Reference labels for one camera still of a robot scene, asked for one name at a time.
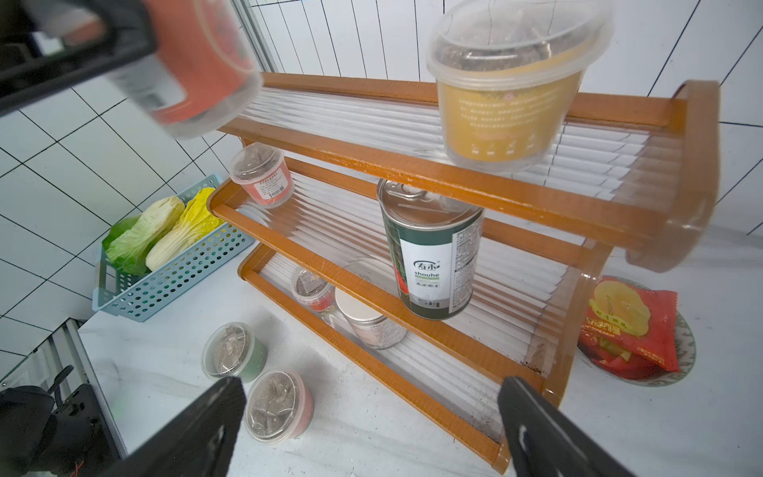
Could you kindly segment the orange-red label seed jar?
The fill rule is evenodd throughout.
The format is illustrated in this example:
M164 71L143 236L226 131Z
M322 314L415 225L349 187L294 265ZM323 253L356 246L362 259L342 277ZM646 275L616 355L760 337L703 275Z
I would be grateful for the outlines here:
M244 425L257 442L276 445L300 437L314 413L314 399L296 371L272 369L259 376L250 388Z

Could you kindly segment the red label seed jar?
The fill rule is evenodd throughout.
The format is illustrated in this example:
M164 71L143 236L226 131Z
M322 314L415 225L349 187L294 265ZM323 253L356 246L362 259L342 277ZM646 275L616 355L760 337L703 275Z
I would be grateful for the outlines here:
M214 131L258 95L263 79L232 1L144 1L155 53L108 75L178 138Z

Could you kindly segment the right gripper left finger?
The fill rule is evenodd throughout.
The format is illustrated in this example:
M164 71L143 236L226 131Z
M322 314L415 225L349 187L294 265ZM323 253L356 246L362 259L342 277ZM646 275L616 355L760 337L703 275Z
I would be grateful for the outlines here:
M246 395L242 380L220 379L105 476L226 476Z

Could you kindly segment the green label seed jar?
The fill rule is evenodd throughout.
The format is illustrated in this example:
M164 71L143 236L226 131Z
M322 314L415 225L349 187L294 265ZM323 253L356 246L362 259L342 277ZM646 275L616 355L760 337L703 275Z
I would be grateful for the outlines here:
M230 322L220 327L205 344L201 368L211 380L238 377L253 382L263 371L267 348L246 323Z

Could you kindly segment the yellow label seed jar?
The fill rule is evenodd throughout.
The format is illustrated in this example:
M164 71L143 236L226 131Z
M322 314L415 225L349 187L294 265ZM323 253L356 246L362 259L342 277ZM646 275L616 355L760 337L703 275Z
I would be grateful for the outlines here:
M426 63L448 159L500 175L540 163L610 45L612 16L608 1L464 1L447 12Z

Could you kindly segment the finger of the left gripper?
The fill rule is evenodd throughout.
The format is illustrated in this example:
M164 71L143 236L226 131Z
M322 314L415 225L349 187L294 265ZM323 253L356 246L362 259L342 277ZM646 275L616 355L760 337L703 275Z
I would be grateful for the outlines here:
M3 1L1 113L155 53L142 1Z

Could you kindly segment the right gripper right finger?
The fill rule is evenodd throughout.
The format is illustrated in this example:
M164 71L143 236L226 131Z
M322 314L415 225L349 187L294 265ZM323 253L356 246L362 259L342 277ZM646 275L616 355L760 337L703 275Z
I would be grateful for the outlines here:
M498 409L519 476L632 474L520 377L504 379Z

